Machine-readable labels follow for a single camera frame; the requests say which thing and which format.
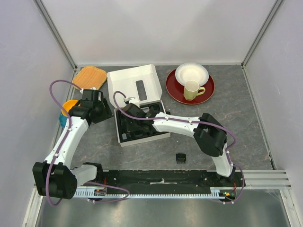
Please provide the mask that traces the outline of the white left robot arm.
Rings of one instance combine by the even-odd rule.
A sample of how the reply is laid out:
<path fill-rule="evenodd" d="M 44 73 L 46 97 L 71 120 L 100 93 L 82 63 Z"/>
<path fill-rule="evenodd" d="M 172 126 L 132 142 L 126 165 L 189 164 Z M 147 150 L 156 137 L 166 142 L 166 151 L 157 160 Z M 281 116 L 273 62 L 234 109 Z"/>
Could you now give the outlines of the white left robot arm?
<path fill-rule="evenodd" d="M 76 189 L 86 182 L 99 186 L 104 181 L 101 164 L 86 162 L 71 169 L 71 161 L 89 126 L 113 117 L 107 100 L 101 91 L 85 89 L 82 98 L 68 114 L 70 119 L 55 147 L 43 162 L 36 162 L 32 169 L 41 196 L 71 199 Z"/>

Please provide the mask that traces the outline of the white cardboard box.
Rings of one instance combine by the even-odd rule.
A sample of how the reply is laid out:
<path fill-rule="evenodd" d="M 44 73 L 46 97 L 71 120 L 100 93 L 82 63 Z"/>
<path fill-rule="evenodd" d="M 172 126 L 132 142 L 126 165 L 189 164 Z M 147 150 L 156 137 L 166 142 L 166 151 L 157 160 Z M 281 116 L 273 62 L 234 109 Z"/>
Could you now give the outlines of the white cardboard box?
<path fill-rule="evenodd" d="M 115 108 L 114 116 L 116 116 L 115 110 L 118 109 L 117 105 L 121 108 L 126 106 L 122 95 L 114 96 L 116 91 L 121 91 L 126 97 L 138 98 L 139 107 L 155 102 L 161 102 L 163 105 L 161 101 L 162 88 L 153 64 L 109 72 L 107 73 L 107 81 L 109 100 Z"/>

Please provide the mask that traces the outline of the black guard comb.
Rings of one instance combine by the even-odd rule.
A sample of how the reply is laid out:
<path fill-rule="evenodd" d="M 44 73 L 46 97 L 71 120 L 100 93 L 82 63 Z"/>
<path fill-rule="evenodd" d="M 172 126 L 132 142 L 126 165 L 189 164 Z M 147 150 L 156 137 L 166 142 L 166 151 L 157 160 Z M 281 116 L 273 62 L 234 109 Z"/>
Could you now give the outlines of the black guard comb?
<path fill-rule="evenodd" d="M 184 165 L 187 161 L 187 156 L 184 153 L 177 153 L 176 154 L 176 163 L 178 165 Z"/>

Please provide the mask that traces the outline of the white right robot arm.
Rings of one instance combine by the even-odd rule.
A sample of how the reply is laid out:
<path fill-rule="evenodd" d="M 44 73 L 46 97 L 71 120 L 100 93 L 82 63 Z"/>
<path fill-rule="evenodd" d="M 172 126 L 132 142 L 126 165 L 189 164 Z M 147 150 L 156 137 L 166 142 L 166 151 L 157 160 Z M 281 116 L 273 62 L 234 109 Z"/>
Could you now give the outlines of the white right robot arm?
<path fill-rule="evenodd" d="M 118 110 L 126 117 L 132 130 L 170 132 L 194 138 L 200 150 L 213 159 L 218 183 L 228 186 L 233 182 L 234 167 L 228 148 L 235 144 L 236 138 L 212 115 L 204 113 L 201 117 L 181 117 L 153 110 L 146 113 L 132 103 Z"/>

